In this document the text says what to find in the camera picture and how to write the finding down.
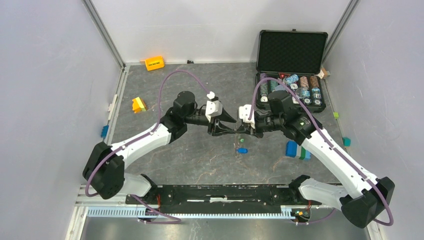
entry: toy block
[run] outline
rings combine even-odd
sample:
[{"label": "toy block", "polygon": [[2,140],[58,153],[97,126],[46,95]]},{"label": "toy block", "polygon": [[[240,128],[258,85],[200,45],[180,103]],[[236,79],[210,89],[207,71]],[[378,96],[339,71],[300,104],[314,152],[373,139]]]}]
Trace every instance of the toy block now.
[{"label": "toy block", "polygon": [[351,146],[351,139],[350,139],[350,138],[348,138],[348,137],[343,137],[343,138],[342,138],[342,140],[343,140],[343,145],[344,145],[345,147],[350,147],[350,146]]},{"label": "toy block", "polygon": [[285,148],[285,155],[287,157],[300,159],[308,161],[311,159],[311,153],[304,149],[303,147],[299,146],[294,141],[288,141],[286,148]]},{"label": "toy block", "polygon": [[106,138],[106,135],[108,135],[108,130],[109,130],[109,125],[104,126],[103,129],[101,130],[100,137]]},{"label": "toy block", "polygon": [[135,114],[138,112],[147,111],[147,106],[145,102],[143,101],[143,99],[141,99],[140,97],[134,98],[132,100],[132,110],[134,111]]},{"label": "toy block", "polygon": [[165,67],[164,58],[162,56],[155,56],[144,60],[147,71],[152,71],[155,69],[160,69]]}]

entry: white wall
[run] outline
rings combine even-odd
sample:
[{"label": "white wall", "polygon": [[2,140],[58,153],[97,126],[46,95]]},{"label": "white wall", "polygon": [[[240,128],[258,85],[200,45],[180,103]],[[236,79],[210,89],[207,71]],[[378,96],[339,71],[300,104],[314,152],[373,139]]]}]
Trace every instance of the white wall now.
[{"label": "white wall", "polygon": [[350,153],[396,184],[394,225],[384,227],[393,240],[422,234],[423,11],[423,1],[360,1],[324,63]]},{"label": "white wall", "polygon": [[260,30],[332,33],[349,0],[92,0],[123,60],[256,60]]},{"label": "white wall", "polygon": [[0,239],[60,240],[120,69],[81,1],[0,6]]}]

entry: metal strip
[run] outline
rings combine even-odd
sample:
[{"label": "metal strip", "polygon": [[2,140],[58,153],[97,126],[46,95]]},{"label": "metal strip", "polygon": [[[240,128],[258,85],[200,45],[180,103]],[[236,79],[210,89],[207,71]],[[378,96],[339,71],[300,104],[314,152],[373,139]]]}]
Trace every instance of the metal strip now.
[{"label": "metal strip", "polygon": [[[281,213],[218,213],[218,214],[183,214],[173,213],[170,216],[181,219],[295,219],[291,216],[292,209],[282,207]],[[87,217],[108,217],[108,218],[162,218],[156,214],[146,214],[144,206],[91,206],[88,209]]]},{"label": "metal strip", "polygon": [[116,90],[116,94],[118,95],[118,100],[116,101],[115,108],[113,109],[114,113],[112,114],[112,118],[110,119],[109,124],[109,132],[106,137],[106,144],[112,144],[112,140],[114,137],[115,126],[117,125],[119,110],[121,108],[122,97],[124,96],[125,85],[127,83],[128,71],[130,70],[130,66],[126,66],[122,72],[122,79],[119,80],[120,85]]},{"label": "metal strip", "polygon": [[360,0],[350,0],[349,4],[347,5],[346,9],[343,12],[343,15],[341,16],[340,20],[337,23],[337,26],[335,27],[330,39],[327,42],[327,46],[325,46],[324,54],[322,58],[322,62],[324,63],[329,56],[331,50],[333,49],[334,45],[337,42],[337,39],[339,39],[340,34],[342,33],[343,29],[345,28],[346,24],[348,23],[349,19],[352,16],[352,13],[354,12],[355,8],[358,6]]},{"label": "metal strip", "polygon": [[107,46],[109,47],[110,51],[112,52],[113,58],[115,58],[116,63],[124,69],[125,68],[125,62],[122,59],[121,55],[118,52],[117,47],[115,46],[114,42],[112,41],[111,36],[109,35],[108,31],[106,30],[105,25],[103,24],[102,19],[99,16],[99,13],[97,12],[96,8],[94,7],[94,4],[91,0],[82,0],[85,7],[87,8],[88,13],[90,14],[91,18],[93,19],[94,24],[96,25],[98,31],[100,32],[100,35],[103,37],[103,40],[106,42]]},{"label": "metal strip", "polygon": [[85,206],[76,206],[73,208],[65,240],[80,240],[88,211],[89,208]]}]

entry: teal block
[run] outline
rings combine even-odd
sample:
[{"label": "teal block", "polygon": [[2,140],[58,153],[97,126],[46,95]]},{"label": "teal block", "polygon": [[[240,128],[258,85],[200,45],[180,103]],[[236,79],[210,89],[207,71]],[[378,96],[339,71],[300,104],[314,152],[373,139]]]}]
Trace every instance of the teal block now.
[{"label": "teal block", "polygon": [[343,137],[342,139],[343,139],[343,145],[344,145],[345,147],[350,147],[350,146],[351,146],[351,139],[350,139],[350,138],[348,138],[348,137]]}]

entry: white cable connector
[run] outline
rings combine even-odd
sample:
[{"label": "white cable connector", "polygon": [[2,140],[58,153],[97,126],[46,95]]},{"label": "white cable connector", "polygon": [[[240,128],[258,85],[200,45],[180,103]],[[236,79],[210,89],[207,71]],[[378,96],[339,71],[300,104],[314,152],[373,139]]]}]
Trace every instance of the white cable connector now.
[{"label": "white cable connector", "polygon": [[250,126],[255,128],[255,116],[252,115],[252,118],[249,120],[249,115],[251,113],[252,105],[246,104],[244,106],[238,107],[238,118],[243,120],[243,123],[250,124]]},{"label": "white cable connector", "polygon": [[219,100],[206,102],[206,110],[204,114],[207,120],[209,121],[209,123],[211,122],[212,117],[217,117],[221,115],[222,113],[223,113],[223,104]]},{"label": "white cable connector", "polygon": [[210,91],[208,94],[206,94],[206,97],[210,100],[215,98],[215,93],[213,91]]}]

